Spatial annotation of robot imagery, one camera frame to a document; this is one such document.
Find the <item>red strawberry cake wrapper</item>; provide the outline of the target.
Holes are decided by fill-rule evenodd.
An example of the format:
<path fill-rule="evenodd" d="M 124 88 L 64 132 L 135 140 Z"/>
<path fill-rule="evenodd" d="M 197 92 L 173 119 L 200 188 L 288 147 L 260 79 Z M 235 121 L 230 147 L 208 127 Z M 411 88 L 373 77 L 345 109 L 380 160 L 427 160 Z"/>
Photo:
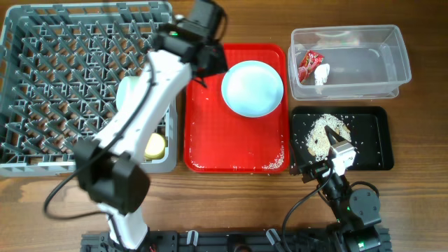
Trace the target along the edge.
<path fill-rule="evenodd" d="M 318 52 L 308 50 L 298 67 L 299 82 L 303 83 L 311 73 L 322 63 L 324 56 Z"/>

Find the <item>mint green bowl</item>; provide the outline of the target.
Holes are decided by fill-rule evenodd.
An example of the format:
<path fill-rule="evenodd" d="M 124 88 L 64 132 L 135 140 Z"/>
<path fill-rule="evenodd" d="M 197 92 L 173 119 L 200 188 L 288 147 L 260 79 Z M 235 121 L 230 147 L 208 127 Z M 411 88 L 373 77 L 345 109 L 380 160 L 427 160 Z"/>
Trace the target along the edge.
<path fill-rule="evenodd" d="M 118 111 L 123 107 L 123 104 L 127 101 L 127 99 L 132 97 L 138 82 L 138 76 L 126 76 L 120 81 L 115 100 Z"/>

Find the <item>white tissue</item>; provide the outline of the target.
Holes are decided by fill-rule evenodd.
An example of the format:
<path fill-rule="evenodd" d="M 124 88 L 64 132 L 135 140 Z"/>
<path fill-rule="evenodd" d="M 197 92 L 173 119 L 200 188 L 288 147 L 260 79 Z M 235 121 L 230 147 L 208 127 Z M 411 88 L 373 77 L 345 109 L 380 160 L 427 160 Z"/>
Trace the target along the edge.
<path fill-rule="evenodd" d="M 329 64 L 320 64 L 314 70 L 314 84 L 324 85 L 328 81 L 328 76 L 330 73 Z"/>

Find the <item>yellow plastic cup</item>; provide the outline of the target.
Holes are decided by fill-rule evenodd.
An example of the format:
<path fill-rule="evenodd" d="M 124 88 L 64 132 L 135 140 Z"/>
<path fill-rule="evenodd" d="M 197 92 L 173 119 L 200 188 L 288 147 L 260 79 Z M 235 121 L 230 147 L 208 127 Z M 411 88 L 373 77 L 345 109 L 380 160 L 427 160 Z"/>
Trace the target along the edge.
<path fill-rule="evenodd" d="M 144 151 L 144 157 L 147 160 L 160 160 L 165 156 L 167 142 L 165 138 L 158 133 L 152 133 Z"/>

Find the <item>light blue plate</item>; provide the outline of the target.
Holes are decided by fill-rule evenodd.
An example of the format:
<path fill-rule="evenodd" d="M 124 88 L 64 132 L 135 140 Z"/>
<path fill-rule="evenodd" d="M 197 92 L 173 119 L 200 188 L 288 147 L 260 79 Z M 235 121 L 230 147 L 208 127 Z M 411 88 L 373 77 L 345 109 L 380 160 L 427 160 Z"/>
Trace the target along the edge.
<path fill-rule="evenodd" d="M 284 96 L 284 84 L 270 65 L 249 60 L 235 64 L 224 75 L 221 95 L 240 116 L 260 118 L 272 113 Z"/>

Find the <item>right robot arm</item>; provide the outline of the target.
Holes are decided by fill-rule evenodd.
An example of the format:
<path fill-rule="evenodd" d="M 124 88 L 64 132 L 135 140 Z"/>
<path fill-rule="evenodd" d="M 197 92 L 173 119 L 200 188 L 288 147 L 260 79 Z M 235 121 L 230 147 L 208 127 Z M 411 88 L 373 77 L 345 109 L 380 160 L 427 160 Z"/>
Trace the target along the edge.
<path fill-rule="evenodd" d="M 287 216 L 311 196 L 319 194 L 337 219 L 337 223 L 329 225 L 325 231 L 331 249 L 382 251 L 384 242 L 376 226 L 382 221 L 379 191 L 364 181 L 347 181 L 345 172 L 354 163 L 355 148 L 331 127 L 325 126 L 324 130 L 330 143 L 328 156 L 290 171 L 292 175 L 301 175 L 304 183 L 316 181 L 316 189 L 301 199 Z"/>

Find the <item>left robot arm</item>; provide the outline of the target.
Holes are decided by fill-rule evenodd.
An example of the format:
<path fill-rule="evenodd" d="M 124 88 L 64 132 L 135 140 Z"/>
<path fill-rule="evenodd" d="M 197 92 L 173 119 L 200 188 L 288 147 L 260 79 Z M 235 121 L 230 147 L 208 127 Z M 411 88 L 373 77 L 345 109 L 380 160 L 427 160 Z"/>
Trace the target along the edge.
<path fill-rule="evenodd" d="M 196 81 L 228 70 L 216 33 L 227 19 L 214 1 L 196 1 L 188 17 L 161 24 L 130 101 L 92 140 L 75 145 L 81 189 L 108 216 L 109 237 L 123 251 L 150 248 L 141 204 L 150 187 L 140 167 L 144 151 L 169 104 Z"/>

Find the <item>leftover rice and food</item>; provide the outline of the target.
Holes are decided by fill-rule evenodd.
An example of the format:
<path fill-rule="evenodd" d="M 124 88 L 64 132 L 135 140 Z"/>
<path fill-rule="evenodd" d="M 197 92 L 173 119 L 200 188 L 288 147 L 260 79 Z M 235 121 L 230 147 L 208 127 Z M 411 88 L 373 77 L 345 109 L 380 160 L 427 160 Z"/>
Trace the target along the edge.
<path fill-rule="evenodd" d="M 351 132 L 347 125 L 337 117 L 330 114 L 323 114 L 311 125 L 311 131 L 306 137 L 306 146 L 311 155 L 309 164 L 324 160 L 330 151 L 330 142 L 328 140 L 325 126 L 335 131 L 338 135 L 351 141 Z"/>

